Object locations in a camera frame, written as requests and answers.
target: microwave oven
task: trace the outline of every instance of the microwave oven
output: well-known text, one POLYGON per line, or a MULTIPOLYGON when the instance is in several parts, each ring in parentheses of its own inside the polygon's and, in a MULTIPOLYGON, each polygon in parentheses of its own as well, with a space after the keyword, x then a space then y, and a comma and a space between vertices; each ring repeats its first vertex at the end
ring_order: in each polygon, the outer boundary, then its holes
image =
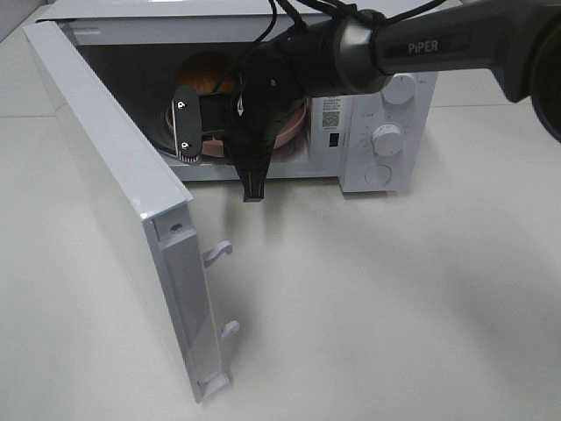
MULTIPOLYGON (((357 3, 394 15, 422 2, 357 3)), ((310 24, 326 19, 297 9, 310 24)), ((58 0, 25 28, 91 203, 197 402, 228 384, 221 342, 238 324, 216 327, 204 270, 231 244, 200 252, 186 186, 238 177, 219 139, 199 165, 169 153, 167 114, 189 58, 235 59, 269 14, 261 0, 58 0)), ((280 14, 269 37, 290 23, 280 14)), ((269 178, 336 177, 344 193, 405 189, 436 79, 402 74, 378 94, 308 100, 269 178)))

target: microwave door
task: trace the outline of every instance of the microwave door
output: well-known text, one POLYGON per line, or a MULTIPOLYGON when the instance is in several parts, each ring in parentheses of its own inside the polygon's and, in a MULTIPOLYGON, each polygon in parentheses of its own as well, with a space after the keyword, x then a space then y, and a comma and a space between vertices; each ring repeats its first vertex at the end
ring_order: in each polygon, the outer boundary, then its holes
POLYGON ((229 380, 192 197, 59 26, 46 21, 25 34, 99 221, 200 402, 229 380))

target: qr code label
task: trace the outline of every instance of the qr code label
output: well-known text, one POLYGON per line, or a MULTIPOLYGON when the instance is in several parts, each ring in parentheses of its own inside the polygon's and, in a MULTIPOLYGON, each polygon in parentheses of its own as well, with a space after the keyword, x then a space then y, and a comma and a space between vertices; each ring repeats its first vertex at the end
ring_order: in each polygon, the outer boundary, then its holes
POLYGON ((337 129, 339 127, 339 111, 326 111, 323 114, 322 127, 324 129, 337 129))
POLYGON ((322 107, 322 128, 336 130, 341 118, 341 98, 325 98, 322 107))

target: control knob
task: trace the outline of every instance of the control knob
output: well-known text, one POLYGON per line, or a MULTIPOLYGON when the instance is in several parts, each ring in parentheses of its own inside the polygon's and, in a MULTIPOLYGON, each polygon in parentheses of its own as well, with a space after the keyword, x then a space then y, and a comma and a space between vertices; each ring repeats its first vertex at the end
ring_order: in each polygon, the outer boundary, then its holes
POLYGON ((387 103, 400 105, 415 96, 416 79, 412 73, 399 73, 382 90, 382 97, 387 103))
POLYGON ((372 146, 374 153, 389 157, 398 154, 403 148, 403 132, 395 124, 385 124, 372 132, 372 146))

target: table surface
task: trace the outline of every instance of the table surface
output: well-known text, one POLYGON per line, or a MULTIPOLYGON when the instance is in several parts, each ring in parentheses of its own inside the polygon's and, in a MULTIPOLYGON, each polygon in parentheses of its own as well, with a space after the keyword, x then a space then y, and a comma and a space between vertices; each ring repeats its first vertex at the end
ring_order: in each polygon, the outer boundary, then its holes
POLYGON ((232 385, 174 371, 15 31, 0 44, 0 419, 561 418, 561 147, 487 71, 442 73, 409 192, 195 183, 232 385))

